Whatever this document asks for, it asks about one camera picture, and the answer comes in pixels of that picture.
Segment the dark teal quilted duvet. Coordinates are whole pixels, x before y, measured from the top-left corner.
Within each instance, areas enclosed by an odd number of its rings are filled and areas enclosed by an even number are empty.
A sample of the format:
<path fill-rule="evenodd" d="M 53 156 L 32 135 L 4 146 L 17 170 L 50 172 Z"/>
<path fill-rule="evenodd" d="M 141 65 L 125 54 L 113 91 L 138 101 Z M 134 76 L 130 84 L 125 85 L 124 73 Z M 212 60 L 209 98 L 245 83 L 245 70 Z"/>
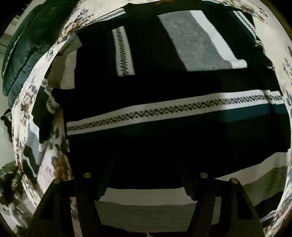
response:
<path fill-rule="evenodd" d="M 10 109 L 35 64 L 56 42 L 75 5 L 76 1 L 45 1 L 30 11 L 12 36 L 1 72 Z"/>

